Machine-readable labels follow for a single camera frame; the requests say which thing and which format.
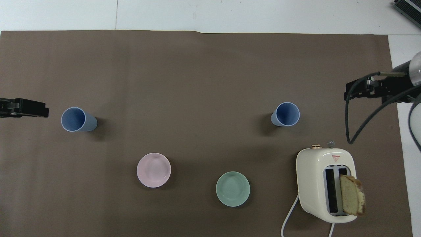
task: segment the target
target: bread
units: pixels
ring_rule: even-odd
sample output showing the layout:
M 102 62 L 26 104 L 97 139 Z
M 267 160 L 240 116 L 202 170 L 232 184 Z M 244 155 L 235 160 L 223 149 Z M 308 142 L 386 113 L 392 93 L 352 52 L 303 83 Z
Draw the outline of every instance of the bread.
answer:
M 365 195 L 361 182 L 350 175 L 341 175 L 340 181 L 344 212 L 356 216 L 364 215 Z

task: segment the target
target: green plate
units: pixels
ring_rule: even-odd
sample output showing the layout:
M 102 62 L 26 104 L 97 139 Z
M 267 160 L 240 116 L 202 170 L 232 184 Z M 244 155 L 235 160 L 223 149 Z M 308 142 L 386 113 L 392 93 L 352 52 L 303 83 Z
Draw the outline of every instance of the green plate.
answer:
M 246 202 L 250 195 L 250 184 L 239 172 L 227 172 L 216 183 L 216 195 L 225 205 L 237 207 Z

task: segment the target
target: white toaster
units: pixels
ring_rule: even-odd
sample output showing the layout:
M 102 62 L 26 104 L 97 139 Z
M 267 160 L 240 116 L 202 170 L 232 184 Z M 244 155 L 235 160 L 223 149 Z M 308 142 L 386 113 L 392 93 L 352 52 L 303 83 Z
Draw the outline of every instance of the white toaster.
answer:
M 354 160 L 346 150 L 312 145 L 298 153 L 298 196 L 304 211 L 330 223 L 357 218 L 343 211 L 340 174 L 357 178 Z

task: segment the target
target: blue cup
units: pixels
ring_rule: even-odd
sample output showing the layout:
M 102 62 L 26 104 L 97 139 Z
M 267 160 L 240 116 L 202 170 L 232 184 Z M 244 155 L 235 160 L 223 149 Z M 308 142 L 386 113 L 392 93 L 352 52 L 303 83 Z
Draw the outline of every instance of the blue cup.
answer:
M 61 125 L 69 132 L 87 132 L 94 130 L 98 121 L 83 109 L 71 107 L 66 109 L 61 116 Z
M 292 126 L 300 119 L 300 110 L 291 102 L 284 102 L 276 108 L 271 118 L 276 126 Z

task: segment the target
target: pink plate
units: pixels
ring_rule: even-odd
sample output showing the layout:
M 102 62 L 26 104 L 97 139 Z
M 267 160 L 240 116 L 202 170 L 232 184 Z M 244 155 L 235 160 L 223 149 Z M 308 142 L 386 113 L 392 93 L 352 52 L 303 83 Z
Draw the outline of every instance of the pink plate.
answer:
M 171 165 L 167 157 L 159 153 L 149 153 L 137 164 L 137 178 L 150 188 L 157 188 L 168 181 Z

